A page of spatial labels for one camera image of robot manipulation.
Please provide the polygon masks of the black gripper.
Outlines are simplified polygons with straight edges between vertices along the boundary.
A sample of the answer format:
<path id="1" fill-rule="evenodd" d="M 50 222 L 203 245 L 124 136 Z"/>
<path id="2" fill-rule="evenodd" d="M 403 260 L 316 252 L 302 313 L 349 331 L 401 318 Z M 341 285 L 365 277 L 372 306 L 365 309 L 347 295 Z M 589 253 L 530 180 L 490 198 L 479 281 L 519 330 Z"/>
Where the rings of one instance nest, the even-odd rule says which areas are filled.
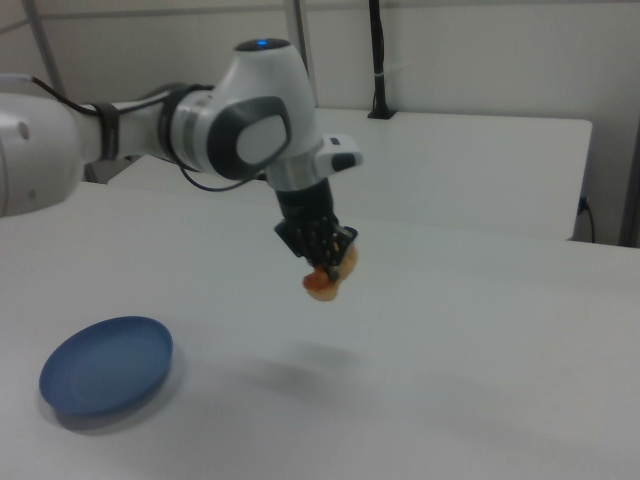
<path id="1" fill-rule="evenodd" d="M 340 224 L 328 180 L 297 191 L 277 191 L 283 220 L 276 234 L 298 258 L 338 281 L 350 259 L 358 232 Z"/>

